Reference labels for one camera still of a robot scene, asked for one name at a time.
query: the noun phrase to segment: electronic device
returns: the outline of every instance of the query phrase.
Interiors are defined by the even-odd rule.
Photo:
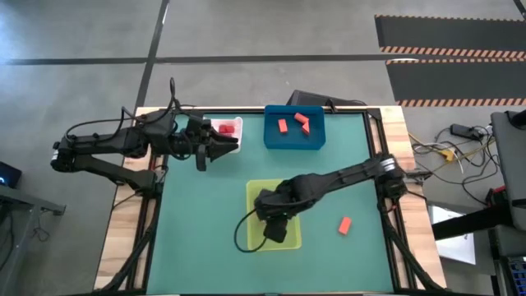
[[[0,161],[0,186],[16,188],[22,171]]]

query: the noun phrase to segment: white paper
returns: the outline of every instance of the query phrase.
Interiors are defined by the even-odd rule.
[[[438,206],[431,207],[431,222],[438,223],[444,220],[460,217],[459,214],[451,210],[445,210]],[[473,234],[465,234],[455,238],[442,239],[436,241],[436,248],[441,257],[461,261],[475,265],[475,245]]]

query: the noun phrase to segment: wooden tabletop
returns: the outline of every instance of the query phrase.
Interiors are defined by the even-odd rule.
[[[206,107],[205,109],[232,109],[236,107]],[[244,109],[262,109],[263,107],[243,107]],[[393,154],[399,165],[406,171],[415,168],[413,151],[409,141],[408,130],[405,125],[404,114],[399,106],[367,106],[367,107],[344,107],[339,109],[378,108],[381,110],[382,122],[384,124],[385,138],[389,152]],[[149,113],[159,109],[158,107],[139,108],[136,115]],[[373,127],[373,136],[376,138],[376,129]],[[142,159],[125,158],[123,166],[128,169],[148,169],[150,153]],[[422,188],[408,184],[409,190],[422,194]],[[133,191],[128,186],[117,189],[114,203],[129,197]],[[136,226],[141,208],[141,197],[133,197],[122,203],[111,214],[104,248],[101,254],[99,269],[95,279],[95,289],[104,287],[121,268],[133,248],[136,234]],[[147,224],[152,216],[153,206],[149,207]],[[408,237],[408,245],[411,252],[417,258],[424,270],[440,286],[445,287],[444,272],[438,251],[436,250],[435,238],[431,229],[431,221],[427,213],[426,202],[421,197],[406,194],[400,199],[400,209],[404,218],[405,231]],[[141,287],[142,275],[145,267],[146,250],[141,255],[139,267],[136,274],[136,288]],[[403,287],[407,287],[407,277],[404,273],[404,264],[398,252],[395,252],[399,277]]]

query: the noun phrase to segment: black device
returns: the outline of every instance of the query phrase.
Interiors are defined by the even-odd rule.
[[[480,133],[476,128],[466,127],[460,124],[451,124],[450,133],[451,135],[461,136],[474,141],[480,141],[484,137],[484,134]]]
[[[526,110],[516,113],[513,116],[510,116],[510,113],[507,113],[510,117],[510,123],[512,126],[521,128],[526,125]]]
[[[22,171],[0,161],[0,186],[16,188],[21,175]]]
[[[404,171],[393,155],[376,155],[363,163],[323,175],[298,175],[283,181],[274,191],[261,190],[254,200],[254,208],[259,220],[266,222],[264,236],[282,243],[288,220],[313,207],[326,193],[371,178],[378,179],[380,194],[385,198],[397,201],[407,191]]]

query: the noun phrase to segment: red block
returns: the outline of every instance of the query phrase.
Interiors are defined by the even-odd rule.
[[[303,114],[301,114],[301,113],[296,113],[294,115],[294,119],[298,120],[300,123],[303,123],[303,124],[309,122],[309,118],[303,116]]]
[[[219,133],[226,133],[227,132],[227,126],[224,124],[221,124],[219,126]]]
[[[281,133],[287,133],[288,132],[287,121],[285,119],[278,120],[278,125],[279,125],[279,132],[281,132]]]
[[[234,126],[231,126],[231,125],[221,124],[219,126],[219,133],[221,134],[226,134],[226,133],[232,134],[234,130],[235,130]]]
[[[351,227],[351,218],[344,217],[342,219],[342,223],[339,224],[338,232],[340,232],[343,235],[347,235],[348,229]]]
[[[308,121],[305,124],[303,124],[302,131],[307,136],[311,134],[311,129],[309,128],[309,122]]]

